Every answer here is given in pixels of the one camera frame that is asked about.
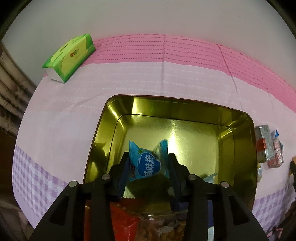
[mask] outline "pink stripe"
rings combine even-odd
[[[296,113],[296,92],[250,57],[222,45],[180,36],[122,35],[94,41],[96,51],[83,63],[171,62],[223,71],[260,88]]]

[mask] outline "white wall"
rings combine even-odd
[[[267,65],[296,88],[296,40],[265,0],[33,0],[3,41],[38,84],[42,64],[69,39],[161,33],[217,42]]]

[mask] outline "packaged snack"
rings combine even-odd
[[[129,142],[131,174],[129,181],[161,174],[168,177],[168,141],[162,140],[153,151]]]
[[[257,186],[259,184],[259,182],[261,181],[262,178],[262,168],[261,165],[258,163],[258,169],[257,169]]]
[[[274,146],[272,143],[269,126],[256,126],[255,136],[258,163],[264,163],[274,159]]]
[[[216,175],[217,175],[217,173],[213,173],[212,175],[203,178],[203,180],[207,183],[214,183],[214,177]]]
[[[134,241],[140,218],[117,202],[110,202],[112,226],[115,241]],[[91,237],[91,201],[87,200],[84,211],[84,241]]]
[[[269,168],[275,168],[275,167],[280,167],[284,163],[283,159],[283,145],[279,141],[279,133],[276,129],[276,133],[274,135],[274,138],[272,140],[273,145],[274,145],[274,153],[275,153],[275,158],[268,161],[268,167]]]
[[[185,225],[174,214],[150,215],[140,221],[135,241],[182,241]]]

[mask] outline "gold tin tray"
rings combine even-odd
[[[242,111],[211,103],[155,96],[117,95],[103,109],[84,182],[107,173],[129,151],[129,140],[153,150],[168,140],[168,152],[190,173],[217,173],[252,209],[257,180],[254,124]]]

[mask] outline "black plastic mount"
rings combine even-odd
[[[206,183],[169,154],[169,176],[175,197],[189,202],[183,241],[207,241],[208,200],[213,201],[215,241],[267,241],[250,210],[227,182]],[[129,153],[108,175],[86,184],[70,182],[40,220],[29,241],[83,241],[85,201],[91,200],[91,241],[115,241],[110,201],[120,201],[127,184]]]
[[[290,162],[290,170],[293,174],[293,179],[294,179],[293,187],[296,192],[296,164],[293,161]]]

